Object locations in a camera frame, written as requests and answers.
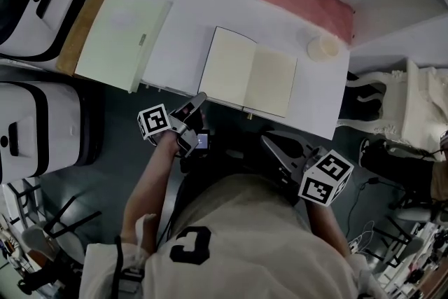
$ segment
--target blank page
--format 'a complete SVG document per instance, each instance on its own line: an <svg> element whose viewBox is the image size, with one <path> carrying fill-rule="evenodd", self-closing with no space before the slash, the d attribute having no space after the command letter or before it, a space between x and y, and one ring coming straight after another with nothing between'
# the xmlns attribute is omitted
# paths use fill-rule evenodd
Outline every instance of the blank page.
<svg viewBox="0 0 448 299"><path fill-rule="evenodd" d="M217 27L199 91L243 106L256 46L245 36Z"/></svg>
<svg viewBox="0 0 448 299"><path fill-rule="evenodd" d="M244 106L286 117L297 58L257 46Z"/></svg>
<svg viewBox="0 0 448 299"><path fill-rule="evenodd" d="M159 0L105 0L76 74L126 91L136 90L170 6Z"/></svg>

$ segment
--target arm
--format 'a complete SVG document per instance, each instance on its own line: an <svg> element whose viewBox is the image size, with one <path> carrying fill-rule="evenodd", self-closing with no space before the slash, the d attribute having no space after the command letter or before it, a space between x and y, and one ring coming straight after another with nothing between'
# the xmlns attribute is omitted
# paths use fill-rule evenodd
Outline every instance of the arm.
<svg viewBox="0 0 448 299"><path fill-rule="evenodd" d="M169 173L178 150L177 135L171 131L165 132L126 204L120 235L123 243L137 244L135 223L145 214L156 215L152 221L145 223L144 228L142 247L149 255L156 250L155 241Z"/></svg>
<svg viewBox="0 0 448 299"><path fill-rule="evenodd" d="M349 244L337 224L330 207L324 207L311 201L305 201L311 231L313 234L341 253L343 257L350 256Z"/></svg>

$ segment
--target pink cloth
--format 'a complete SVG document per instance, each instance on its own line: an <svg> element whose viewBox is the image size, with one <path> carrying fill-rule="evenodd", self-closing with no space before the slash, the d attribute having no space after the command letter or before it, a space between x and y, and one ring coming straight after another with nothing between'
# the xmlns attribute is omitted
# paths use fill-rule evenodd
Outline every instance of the pink cloth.
<svg viewBox="0 0 448 299"><path fill-rule="evenodd" d="M340 0L263 0L328 30L351 44L353 9Z"/></svg>

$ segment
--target black number on shirt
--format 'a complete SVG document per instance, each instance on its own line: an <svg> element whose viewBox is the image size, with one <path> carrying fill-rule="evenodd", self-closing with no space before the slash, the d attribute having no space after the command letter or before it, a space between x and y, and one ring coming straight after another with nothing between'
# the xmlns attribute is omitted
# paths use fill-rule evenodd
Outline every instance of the black number on shirt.
<svg viewBox="0 0 448 299"><path fill-rule="evenodd" d="M194 251L184 251L184 246L177 245L171 248L169 257L176 263L189 263L201 265L210 258L210 238L211 232L207 227L187 227L178 234L176 239L186 237L188 233L197 233Z"/></svg>

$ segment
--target small screen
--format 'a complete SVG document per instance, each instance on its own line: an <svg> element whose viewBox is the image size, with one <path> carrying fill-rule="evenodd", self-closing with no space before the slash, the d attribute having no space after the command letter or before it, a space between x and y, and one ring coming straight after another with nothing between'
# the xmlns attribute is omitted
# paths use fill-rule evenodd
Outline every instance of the small screen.
<svg viewBox="0 0 448 299"><path fill-rule="evenodd" d="M207 150L209 147L209 135L208 134L198 134L197 140L199 141L199 144L196 148Z"/></svg>

